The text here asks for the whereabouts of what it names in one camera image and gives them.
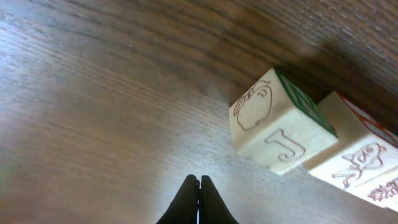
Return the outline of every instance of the engraved apple drawing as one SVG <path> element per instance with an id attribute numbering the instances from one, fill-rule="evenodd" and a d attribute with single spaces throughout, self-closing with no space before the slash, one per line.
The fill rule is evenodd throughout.
<path id="1" fill-rule="evenodd" d="M 236 102 L 234 116 L 243 131 L 249 131 L 268 117 L 272 106 L 270 83 L 259 80 Z"/>

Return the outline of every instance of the block with letter j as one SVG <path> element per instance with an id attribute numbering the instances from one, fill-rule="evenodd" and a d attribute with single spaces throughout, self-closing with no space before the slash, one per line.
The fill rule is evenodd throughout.
<path id="1" fill-rule="evenodd" d="M 313 100 L 270 69 L 229 109 L 235 149 L 284 174 L 337 142 Z"/>

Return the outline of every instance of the wooden surface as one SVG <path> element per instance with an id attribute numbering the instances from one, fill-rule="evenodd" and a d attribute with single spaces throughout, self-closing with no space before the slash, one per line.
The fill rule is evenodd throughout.
<path id="1" fill-rule="evenodd" d="M 240 223 L 397 223 L 232 150 L 228 108 L 283 66 L 398 131 L 391 1 L 0 1 L 0 223 L 154 223 L 187 174 Z"/>

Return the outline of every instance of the green block face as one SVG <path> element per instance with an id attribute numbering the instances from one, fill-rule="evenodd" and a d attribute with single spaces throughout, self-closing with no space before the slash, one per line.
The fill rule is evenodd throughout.
<path id="1" fill-rule="evenodd" d="M 320 126 L 324 127 L 327 131 L 337 137 L 335 130 L 318 111 L 318 108 L 313 100 L 309 96 L 307 96 L 301 89 L 295 86 L 291 81 L 281 75 L 280 71 L 275 70 L 275 72 L 287 95 L 292 100 L 294 105 L 298 109 L 303 111 L 308 117 L 317 122 Z"/>

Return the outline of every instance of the brown wood grain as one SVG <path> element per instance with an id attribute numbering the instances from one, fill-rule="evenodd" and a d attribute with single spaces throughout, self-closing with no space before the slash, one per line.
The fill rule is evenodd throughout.
<path id="1" fill-rule="evenodd" d="M 398 132 L 396 1 L 0 1 L 0 223 L 155 223 L 187 174 L 240 223 L 397 223 L 238 157 L 228 108 L 279 65 Z"/>

